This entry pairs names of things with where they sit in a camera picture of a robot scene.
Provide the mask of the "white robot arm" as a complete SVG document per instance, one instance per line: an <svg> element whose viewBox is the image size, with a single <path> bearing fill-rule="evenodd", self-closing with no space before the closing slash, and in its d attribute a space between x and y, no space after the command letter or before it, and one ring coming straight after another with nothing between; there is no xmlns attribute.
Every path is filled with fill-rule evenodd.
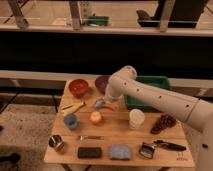
<svg viewBox="0 0 213 171"><path fill-rule="evenodd" d="M202 134L196 171L213 169L213 103L192 96L149 86L136 81L137 72L124 66L113 73L105 91L107 102L121 95L134 97L155 109L188 124Z"/></svg>

